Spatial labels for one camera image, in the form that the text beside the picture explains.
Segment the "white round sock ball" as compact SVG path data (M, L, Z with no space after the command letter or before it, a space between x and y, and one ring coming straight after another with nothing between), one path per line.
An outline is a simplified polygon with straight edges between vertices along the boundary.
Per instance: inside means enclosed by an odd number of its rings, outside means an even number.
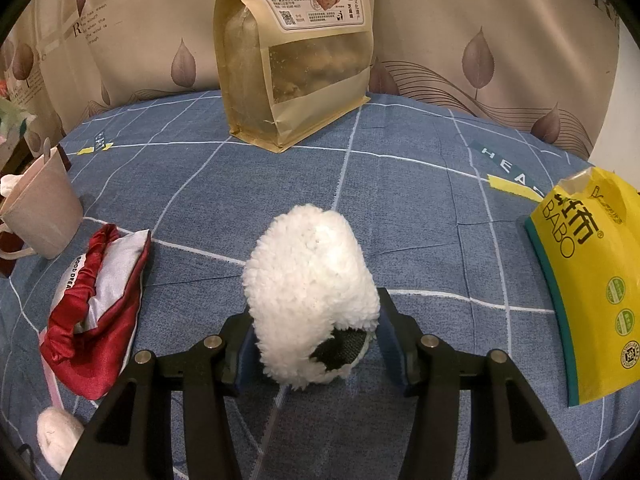
M82 423L62 408L49 406L39 414L38 445L44 459L58 474L62 474L83 432Z

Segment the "red satin pouch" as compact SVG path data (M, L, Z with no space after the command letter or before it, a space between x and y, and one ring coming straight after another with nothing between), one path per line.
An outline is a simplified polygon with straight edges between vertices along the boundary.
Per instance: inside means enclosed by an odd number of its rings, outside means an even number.
M107 223L63 273L39 350L72 393L98 400L114 386L130 357L142 304L151 235L122 235Z

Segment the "white fluffy plush with black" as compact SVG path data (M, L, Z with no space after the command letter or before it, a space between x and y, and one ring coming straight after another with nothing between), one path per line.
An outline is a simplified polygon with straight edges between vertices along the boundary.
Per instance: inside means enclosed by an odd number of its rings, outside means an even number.
M264 372L293 389L348 377L378 328L372 274L334 210L297 205L274 218L242 283Z

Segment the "white sock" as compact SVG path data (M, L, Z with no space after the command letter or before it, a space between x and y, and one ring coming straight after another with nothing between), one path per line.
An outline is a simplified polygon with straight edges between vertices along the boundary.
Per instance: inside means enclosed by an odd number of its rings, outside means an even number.
M20 174L5 174L0 180L0 195L9 197L14 188L20 183L22 176Z

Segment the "pink paper strip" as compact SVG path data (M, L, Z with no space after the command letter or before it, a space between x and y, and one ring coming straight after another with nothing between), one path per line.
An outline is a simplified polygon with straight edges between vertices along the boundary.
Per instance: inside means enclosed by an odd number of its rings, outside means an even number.
M62 410L64 408L64 404L62 401L60 389L58 388L58 380L56 379L54 371L50 367L48 361L43 356L40 356L40 359L43 368L44 380L46 381L48 393L51 399L51 404L55 408L59 408L60 410Z

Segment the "red and gold tin box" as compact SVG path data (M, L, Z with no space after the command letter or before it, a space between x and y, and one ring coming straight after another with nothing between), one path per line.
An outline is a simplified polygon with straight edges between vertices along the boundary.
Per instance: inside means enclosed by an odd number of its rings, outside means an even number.
M64 152L64 148L62 146L58 147L58 151L60 152L65 170L70 170L70 166L72 163L68 159L66 153ZM15 234L11 233L1 233L0 234L0 249L4 252L18 252L24 246L24 242ZM2 278L8 278L16 265L15 260L8 260L5 258L0 259L0 274Z

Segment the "yellow tissue pack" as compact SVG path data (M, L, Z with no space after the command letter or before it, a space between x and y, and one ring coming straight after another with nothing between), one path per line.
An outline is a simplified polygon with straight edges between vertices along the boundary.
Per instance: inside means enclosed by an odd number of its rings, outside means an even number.
M639 379L639 193L590 167L561 180L525 222L564 352L567 401Z

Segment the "pink ceramic mug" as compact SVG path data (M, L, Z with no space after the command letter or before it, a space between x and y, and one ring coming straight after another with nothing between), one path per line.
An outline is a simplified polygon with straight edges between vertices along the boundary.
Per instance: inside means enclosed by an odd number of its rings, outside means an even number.
M57 257L75 236L83 214L60 151L57 146L50 148L20 175L2 200L1 232L15 234L25 247L17 252L2 250L1 258Z

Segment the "blue checked tablecloth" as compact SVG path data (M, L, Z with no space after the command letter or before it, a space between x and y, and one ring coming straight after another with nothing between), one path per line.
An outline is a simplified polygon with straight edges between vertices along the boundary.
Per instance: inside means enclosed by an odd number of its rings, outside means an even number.
M1 283L1 427L35 445L50 404L38 335L65 270L105 223L149 230L137 349L189 349L244 306L242 265L296 205L349 222L376 284L454 348L500 348L533 387L582 478L597 479L639 421L630 386L573 408L558 323L524 229L533 204L491 188L507 169L543 191L585 162L529 133L398 96L273 154L230 136L217 92L127 105L62 142L85 220L54 260L20 260Z

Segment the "white spoon in mug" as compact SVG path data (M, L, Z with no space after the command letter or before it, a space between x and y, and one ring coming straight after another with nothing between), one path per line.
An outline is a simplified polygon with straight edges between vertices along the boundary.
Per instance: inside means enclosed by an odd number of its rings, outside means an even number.
M50 157L51 157L51 140L50 138L45 138L42 144L42 158L45 164L50 159Z

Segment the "beige leaf print curtain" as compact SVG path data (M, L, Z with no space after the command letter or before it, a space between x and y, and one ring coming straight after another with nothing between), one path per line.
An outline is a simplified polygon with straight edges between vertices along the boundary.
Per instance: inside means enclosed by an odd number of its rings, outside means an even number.
M219 89L216 0L26 0L1 36L1 94L36 116L39 154L125 104ZM610 0L371 0L367 93L526 131L580 157L612 98L620 18ZM1 143L9 156L14 142Z

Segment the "brown kraft food bag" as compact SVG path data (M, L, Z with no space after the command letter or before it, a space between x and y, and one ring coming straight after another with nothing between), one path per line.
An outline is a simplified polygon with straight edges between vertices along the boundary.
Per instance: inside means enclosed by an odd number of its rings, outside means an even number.
M367 102L372 28L371 0L216 0L232 136L282 153Z

